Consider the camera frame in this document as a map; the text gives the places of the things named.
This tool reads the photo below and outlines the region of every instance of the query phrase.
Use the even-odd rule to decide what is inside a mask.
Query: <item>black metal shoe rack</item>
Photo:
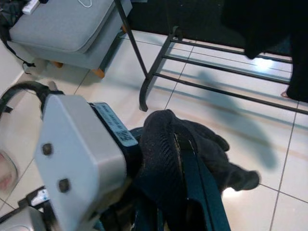
[[[174,60],[174,61],[178,61],[178,62],[182,62],[182,63],[208,67],[208,68],[212,68],[212,69],[216,69],[216,70],[220,70],[220,71],[224,71],[224,72],[244,75],[244,76],[247,76],[247,77],[258,78],[258,79],[262,79],[264,81],[270,81],[270,82],[289,85],[289,81],[285,81],[285,80],[281,80],[281,79],[270,78],[270,77],[258,75],[258,74],[255,74],[255,73],[249,73],[249,72],[242,71],[242,70],[235,70],[235,69],[228,68],[228,67],[216,66],[214,64],[205,64],[205,63],[200,63],[200,62],[196,62],[196,61],[192,61],[192,60],[186,60],[186,59],[182,59],[182,58],[178,58],[178,57],[172,57],[172,56],[167,55],[167,50],[168,50],[171,43],[180,43],[180,44],[185,44],[185,45],[190,45],[190,46],[195,46],[195,47],[213,49],[213,50],[217,50],[217,51],[226,51],[226,52],[241,54],[241,55],[244,55],[244,53],[242,51],[235,51],[235,50],[230,50],[230,49],[226,49],[226,48],[213,47],[213,46],[183,41],[182,40],[183,37],[182,37],[182,34],[181,34],[179,27],[171,25],[171,20],[169,18],[169,14],[168,14],[167,0],[164,0],[164,1],[166,3],[166,13],[167,13],[167,18],[168,18],[168,25],[169,25],[170,33],[169,33],[164,45],[162,46],[159,54],[157,55],[150,71],[148,72],[146,70],[145,65],[144,65],[144,62],[143,62],[143,59],[141,57],[140,51],[138,49],[136,40],[135,40],[135,38],[132,34],[132,31],[130,29],[130,26],[128,24],[126,15],[125,15],[123,7],[122,7],[122,4],[121,4],[120,0],[114,0],[116,7],[119,11],[119,14],[121,16],[121,19],[123,21],[123,25],[126,28],[130,42],[131,42],[133,49],[134,49],[134,51],[137,55],[137,58],[138,58],[138,61],[140,63],[140,66],[142,68],[142,71],[145,75],[145,80],[144,80],[143,85],[141,87],[140,96],[139,96],[140,107],[143,111],[148,110],[148,106],[146,104],[146,97],[148,96],[149,91],[152,88],[153,81],[155,80],[155,77],[161,77],[161,78],[169,79],[171,81],[175,81],[175,82],[185,84],[185,85],[188,85],[188,86],[201,88],[201,89],[205,89],[205,90],[209,90],[209,91],[214,91],[214,92],[218,92],[218,93],[221,93],[221,94],[225,94],[225,95],[229,95],[229,96],[233,96],[233,97],[237,97],[237,98],[241,98],[241,99],[245,99],[245,100],[249,100],[249,101],[253,101],[253,102],[257,102],[257,103],[261,103],[261,104],[265,104],[265,105],[269,105],[269,106],[273,106],[273,107],[277,107],[277,108],[281,108],[281,109],[285,109],[285,110],[289,110],[289,111],[298,112],[298,113],[301,113],[301,114],[308,115],[308,111],[306,111],[306,110],[302,110],[302,109],[298,109],[298,108],[290,107],[290,106],[285,106],[285,105],[278,104],[278,103],[272,103],[272,102],[268,102],[268,101],[265,101],[265,100],[256,99],[256,98],[253,98],[253,97],[240,95],[240,94],[225,91],[225,90],[220,90],[220,89],[216,89],[216,88],[213,88],[213,87],[192,83],[192,82],[189,82],[189,81],[173,78],[173,77],[158,73],[157,70],[158,70],[161,62],[163,60],[169,59],[169,60]],[[266,59],[270,58],[273,61],[278,61],[278,62],[283,62],[283,63],[290,63],[290,64],[292,63],[290,60],[286,60],[286,59],[282,59],[282,58],[276,58],[276,57],[268,57],[268,56],[262,55],[262,54],[259,55],[258,57],[266,58]]]

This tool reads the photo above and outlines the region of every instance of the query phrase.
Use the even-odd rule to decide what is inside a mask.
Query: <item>dark clothing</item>
[[[161,209],[170,230],[180,231],[185,221],[186,189],[175,134],[192,144],[211,172],[221,193],[227,187],[250,190],[258,186],[255,171],[246,171],[229,162],[228,143],[209,128],[178,119],[172,111],[157,111],[145,121],[140,139],[142,167],[134,185]]]
[[[250,59],[290,36],[293,73],[287,95],[304,102],[308,102],[307,10],[299,0],[225,0],[221,18],[245,38]]]

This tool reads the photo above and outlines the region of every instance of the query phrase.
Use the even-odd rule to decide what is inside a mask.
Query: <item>white tile floor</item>
[[[134,32],[149,69],[165,36]],[[90,102],[107,102],[128,128],[142,126],[155,110],[171,109],[180,118],[202,123],[222,135],[231,145],[233,163],[258,170],[261,185],[248,192],[227,190],[223,203],[233,231],[308,230],[308,118],[307,115],[250,103],[245,100],[157,79],[147,100],[149,111],[139,110],[139,90],[144,79],[130,41],[118,38],[119,46],[103,80],[86,69],[51,64],[39,76],[54,80],[66,94],[79,94]],[[187,45],[170,46],[170,55],[200,62],[216,63],[288,79],[291,66],[262,59],[248,60],[240,55],[200,49]],[[246,94],[289,106],[308,109],[308,104],[282,99],[281,84],[166,61],[161,72],[196,83]],[[0,193],[0,215],[17,207],[17,201],[40,187],[33,151],[41,126],[39,103],[27,93],[10,116],[1,122],[1,148],[19,167],[20,179],[12,192]]]

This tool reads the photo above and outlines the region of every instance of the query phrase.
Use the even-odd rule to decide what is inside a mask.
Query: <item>gray plastic part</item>
[[[1,231],[46,231],[41,214],[34,208],[26,207],[0,224]]]
[[[52,154],[42,153],[51,143]],[[124,155],[89,104],[81,96],[50,95],[35,151],[35,161],[62,231],[88,231],[104,195],[126,179]],[[59,190],[68,179],[69,191]]]

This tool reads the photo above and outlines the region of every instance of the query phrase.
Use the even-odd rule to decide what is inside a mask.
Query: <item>sticker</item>
[[[137,140],[127,130],[121,120],[106,103],[93,103],[97,112],[102,116],[108,127],[125,147],[137,145]]]

